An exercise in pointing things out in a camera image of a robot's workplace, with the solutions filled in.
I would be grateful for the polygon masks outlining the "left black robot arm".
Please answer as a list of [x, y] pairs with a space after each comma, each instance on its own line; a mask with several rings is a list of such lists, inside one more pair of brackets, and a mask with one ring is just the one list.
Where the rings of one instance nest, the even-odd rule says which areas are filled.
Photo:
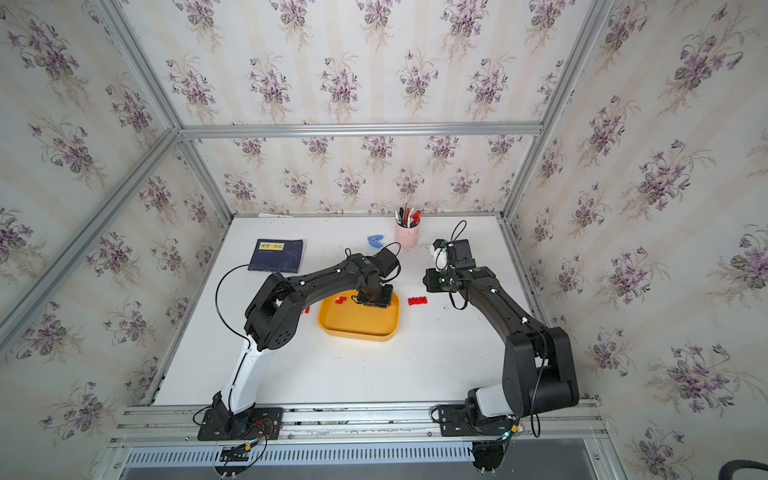
[[348, 253], [341, 262], [305, 275], [268, 276], [245, 310], [244, 344], [236, 368], [213, 396], [219, 421], [243, 418], [253, 408], [271, 354], [293, 339], [306, 307], [354, 290], [353, 303], [386, 310], [394, 297], [391, 281], [399, 272], [397, 255], [382, 249], [372, 256]]

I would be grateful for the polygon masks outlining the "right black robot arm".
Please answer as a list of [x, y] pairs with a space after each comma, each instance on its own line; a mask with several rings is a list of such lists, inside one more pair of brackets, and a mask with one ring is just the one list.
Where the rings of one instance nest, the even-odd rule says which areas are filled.
[[430, 293], [459, 294], [488, 320], [504, 343], [502, 378], [469, 394], [486, 418], [528, 417], [574, 407], [580, 393], [571, 340], [560, 327], [548, 327], [506, 293], [485, 268], [430, 268], [423, 283]]

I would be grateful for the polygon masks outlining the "yellow plastic storage box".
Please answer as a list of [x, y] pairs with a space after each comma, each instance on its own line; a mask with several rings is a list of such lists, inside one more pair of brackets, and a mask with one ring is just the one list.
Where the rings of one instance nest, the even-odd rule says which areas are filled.
[[[365, 341], [386, 342], [397, 332], [401, 302], [393, 294], [391, 305], [386, 308], [366, 307], [356, 303], [354, 290], [326, 298], [318, 313], [318, 324], [328, 335]], [[335, 304], [338, 297], [347, 297], [343, 305]]]

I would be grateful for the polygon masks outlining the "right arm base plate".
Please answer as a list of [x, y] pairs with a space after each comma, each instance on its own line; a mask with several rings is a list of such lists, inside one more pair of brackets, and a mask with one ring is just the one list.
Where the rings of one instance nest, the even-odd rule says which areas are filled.
[[507, 439], [521, 431], [514, 415], [483, 416], [465, 404], [436, 405], [430, 418], [438, 424], [442, 437], [494, 437]]

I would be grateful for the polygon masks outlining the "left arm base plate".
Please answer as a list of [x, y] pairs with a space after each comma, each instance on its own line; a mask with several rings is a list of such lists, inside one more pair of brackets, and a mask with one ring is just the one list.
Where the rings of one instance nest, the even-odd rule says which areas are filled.
[[199, 441], [245, 441], [265, 435], [269, 441], [277, 440], [282, 426], [284, 409], [280, 407], [254, 408], [239, 414], [230, 426], [223, 426], [210, 406], [193, 415], [199, 427]]

